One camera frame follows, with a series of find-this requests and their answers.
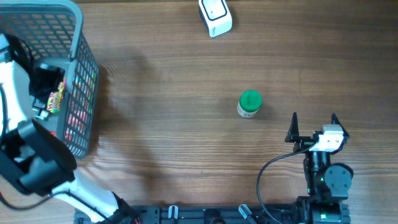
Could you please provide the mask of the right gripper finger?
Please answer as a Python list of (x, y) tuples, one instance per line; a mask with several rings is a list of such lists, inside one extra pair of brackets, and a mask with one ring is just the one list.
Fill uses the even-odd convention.
[(340, 121), (339, 121), (339, 119), (338, 119), (338, 117), (337, 117), (337, 115), (336, 115), (335, 113), (333, 113), (333, 114), (331, 115), (331, 123), (340, 126), (340, 128), (341, 128), (342, 131), (343, 131), (343, 136), (344, 136), (345, 139), (349, 139), (349, 138), (350, 138), (350, 135), (349, 135), (348, 132), (345, 130), (345, 128), (343, 127), (343, 125), (340, 123)]
[(298, 141), (300, 141), (298, 117), (297, 113), (294, 112), (292, 115), (290, 128), (285, 137), (285, 142), (298, 142)]

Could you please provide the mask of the Haribo gummy candy bag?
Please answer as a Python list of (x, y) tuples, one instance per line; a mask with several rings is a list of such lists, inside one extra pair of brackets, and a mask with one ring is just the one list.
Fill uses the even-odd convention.
[(67, 79), (64, 78), (57, 87), (55, 92), (51, 92), (46, 104), (46, 110), (50, 113), (60, 111), (60, 105), (63, 99), (63, 92), (65, 90)]

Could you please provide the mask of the green lid white jar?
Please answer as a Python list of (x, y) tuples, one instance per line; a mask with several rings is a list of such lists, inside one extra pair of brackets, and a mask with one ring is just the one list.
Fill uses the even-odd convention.
[(243, 118), (252, 118), (257, 114), (261, 105), (261, 94), (256, 90), (246, 90), (240, 96), (237, 104), (237, 111)]

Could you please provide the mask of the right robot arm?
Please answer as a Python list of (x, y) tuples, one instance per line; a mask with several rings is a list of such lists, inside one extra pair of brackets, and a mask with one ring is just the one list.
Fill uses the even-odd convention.
[(295, 203), (297, 223), (351, 223), (348, 205), (343, 202), (348, 199), (354, 172), (344, 163), (331, 162), (331, 156), (340, 152), (349, 138), (336, 114), (321, 130), (301, 136), (297, 114), (293, 113), (285, 142), (294, 143), (294, 152), (305, 155), (303, 171), (308, 192)]

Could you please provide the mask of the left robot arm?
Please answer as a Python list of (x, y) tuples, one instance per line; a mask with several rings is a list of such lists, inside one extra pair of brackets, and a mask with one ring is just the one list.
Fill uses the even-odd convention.
[(139, 223), (126, 201), (81, 174), (66, 144), (37, 122), (30, 89), (40, 79), (26, 47), (1, 34), (1, 176), (20, 193), (57, 198), (93, 223)]

